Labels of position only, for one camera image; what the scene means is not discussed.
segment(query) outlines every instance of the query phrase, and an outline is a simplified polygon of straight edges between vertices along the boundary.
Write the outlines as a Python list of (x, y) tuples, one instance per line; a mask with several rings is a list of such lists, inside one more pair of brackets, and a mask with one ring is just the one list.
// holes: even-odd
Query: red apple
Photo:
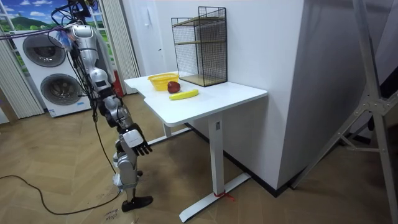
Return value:
[(170, 81), (169, 84), (167, 84), (167, 90), (169, 93), (176, 93), (180, 91), (181, 85), (178, 82)]

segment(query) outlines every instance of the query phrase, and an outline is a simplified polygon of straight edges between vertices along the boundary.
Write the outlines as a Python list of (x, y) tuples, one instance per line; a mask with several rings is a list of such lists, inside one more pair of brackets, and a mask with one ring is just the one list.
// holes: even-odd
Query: table foot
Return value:
[(151, 145), (153, 145), (153, 144), (156, 144), (156, 143), (158, 143), (158, 142), (164, 141), (164, 140), (166, 140), (166, 139), (168, 139), (168, 138), (171, 138), (171, 137), (173, 137), (173, 136), (176, 136), (176, 135), (179, 135), (179, 134), (182, 134), (182, 133), (186, 133), (187, 131), (191, 131), (191, 129), (190, 129), (190, 128), (184, 128), (184, 129), (181, 129), (181, 130), (179, 130), (179, 131), (173, 132), (172, 135), (169, 136), (169, 137), (167, 137), (167, 136), (162, 136), (162, 137), (160, 137), (160, 138), (151, 140), (151, 141), (148, 142), (148, 145), (151, 146)]
[[(242, 184), (243, 182), (247, 181), (250, 178), (250, 175), (247, 173), (243, 173), (237, 176), (235, 179), (229, 181), (225, 184), (225, 192), (228, 193), (233, 190), (238, 185)], [(203, 199), (199, 200), (197, 203), (189, 206), (187, 209), (180, 213), (181, 222), (186, 222), (188, 219), (196, 215), (198, 212), (202, 211), (204, 208), (215, 202), (220, 197), (216, 197), (214, 193), (211, 193), (204, 197)]]

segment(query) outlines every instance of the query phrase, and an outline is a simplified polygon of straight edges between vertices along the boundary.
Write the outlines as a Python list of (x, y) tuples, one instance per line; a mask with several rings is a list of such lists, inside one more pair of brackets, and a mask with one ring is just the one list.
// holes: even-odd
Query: washing machine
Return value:
[(14, 39), (14, 43), (52, 117), (90, 109), (56, 31)]

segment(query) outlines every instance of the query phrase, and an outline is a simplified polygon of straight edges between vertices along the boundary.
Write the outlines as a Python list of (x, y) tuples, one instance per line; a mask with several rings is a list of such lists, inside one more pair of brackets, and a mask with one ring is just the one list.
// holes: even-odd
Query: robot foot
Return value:
[(122, 211), (128, 212), (133, 209), (143, 208), (147, 205), (150, 205), (154, 199), (152, 196), (145, 196), (145, 197), (134, 197), (131, 203), (124, 201), (122, 204)]

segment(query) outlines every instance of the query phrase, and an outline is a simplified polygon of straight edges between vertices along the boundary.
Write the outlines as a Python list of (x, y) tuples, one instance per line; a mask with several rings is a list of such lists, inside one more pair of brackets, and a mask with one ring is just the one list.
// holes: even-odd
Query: wire mesh shelf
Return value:
[(226, 9), (200, 6), (198, 15), (172, 18), (180, 79), (200, 86), (227, 82)]

